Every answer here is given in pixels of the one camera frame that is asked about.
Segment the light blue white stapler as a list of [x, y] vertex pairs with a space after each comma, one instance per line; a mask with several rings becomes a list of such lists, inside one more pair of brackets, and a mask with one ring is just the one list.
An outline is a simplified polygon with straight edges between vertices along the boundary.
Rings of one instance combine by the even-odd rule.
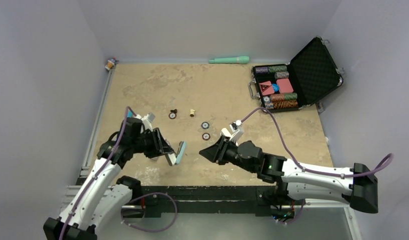
[[169, 153], [166, 156], [168, 164], [170, 166], [176, 166], [181, 163], [186, 147], [187, 147], [187, 143], [185, 141], [181, 141], [179, 143], [178, 150], [176, 152]]

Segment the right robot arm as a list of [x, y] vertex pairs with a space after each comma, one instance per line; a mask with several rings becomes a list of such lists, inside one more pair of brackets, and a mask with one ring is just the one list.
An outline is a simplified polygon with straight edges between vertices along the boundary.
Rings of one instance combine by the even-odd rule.
[[281, 204], [290, 199], [320, 199], [345, 203], [363, 213], [379, 211], [378, 179], [361, 163], [341, 168], [299, 167], [291, 158], [265, 153], [250, 140], [236, 145], [224, 136], [199, 154], [218, 165], [231, 163], [263, 182], [282, 184], [273, 190], [274, 199]]

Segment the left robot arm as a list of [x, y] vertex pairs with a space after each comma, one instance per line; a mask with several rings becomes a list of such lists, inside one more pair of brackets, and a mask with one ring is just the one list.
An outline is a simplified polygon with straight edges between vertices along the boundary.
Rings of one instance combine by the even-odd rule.
[[94, 166], [75, 197], [57, 218], [49, 217], [43, 230], [48, 240], [96, 240], [98, 233], [113, 214], [126, 204], [146, 206], [146, 197], [158, 192], [143, 193], [141, 182], [122, 176], [105, 195], [111, 182], [135, 154], [152, 159], [175, 152], [162, 137], [158, 128], [152, 128], [154, 115], [126, 117], [120, 130], [101, 145]]

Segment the grey poker chip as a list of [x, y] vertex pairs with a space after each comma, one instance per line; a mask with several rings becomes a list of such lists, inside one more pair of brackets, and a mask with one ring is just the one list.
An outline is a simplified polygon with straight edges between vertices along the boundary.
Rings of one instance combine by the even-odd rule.
[[201, 128], [207, 130], [210, 127], [210, 124], [207, 121], [201, 123]]

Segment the brown poker chip left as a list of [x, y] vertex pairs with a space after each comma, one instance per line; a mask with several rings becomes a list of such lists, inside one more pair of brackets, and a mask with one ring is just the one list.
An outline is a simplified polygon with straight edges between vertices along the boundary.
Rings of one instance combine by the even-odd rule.
[[177, 114], [176, 114], [175, 112], [171, 112], [171, 113], [168, 115], [168, 117], [169, 117], [171, 120], [173, 120], [173, 119], [175, 119], [175, 118], [177, 117]]

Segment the mint green microphone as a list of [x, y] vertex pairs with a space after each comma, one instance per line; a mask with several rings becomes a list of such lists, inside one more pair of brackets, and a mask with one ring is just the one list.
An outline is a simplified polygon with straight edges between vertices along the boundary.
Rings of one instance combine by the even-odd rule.
[[249, 56], [236, 56], [236, 57], [219, 57], [209, 59], [209, 64], [248, 64], [250, 62]]

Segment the small orange toy figure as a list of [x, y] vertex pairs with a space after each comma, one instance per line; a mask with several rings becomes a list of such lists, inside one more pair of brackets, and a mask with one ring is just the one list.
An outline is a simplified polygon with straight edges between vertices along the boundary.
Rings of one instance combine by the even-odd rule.
[[106, 65], [104, 66], [104, 68], [105, 68], [107, 71], [110, 71], [112, 68], [114, 68], [114, 67], [117, 65], [117, 63], [118, 63], [118, 61], [116, 60], [115, 57], [109, 58], [109, 59], [107, 60]]

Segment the black poker chip case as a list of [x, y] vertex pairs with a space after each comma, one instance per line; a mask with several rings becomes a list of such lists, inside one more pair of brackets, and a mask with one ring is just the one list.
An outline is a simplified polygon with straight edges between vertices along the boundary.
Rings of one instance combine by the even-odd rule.
[[316, 36], [288, 63], [253, 66], [250, 97], [272, 113], [316, 104], [344, 82], [344, 70], [335, 64], [329, 45]]

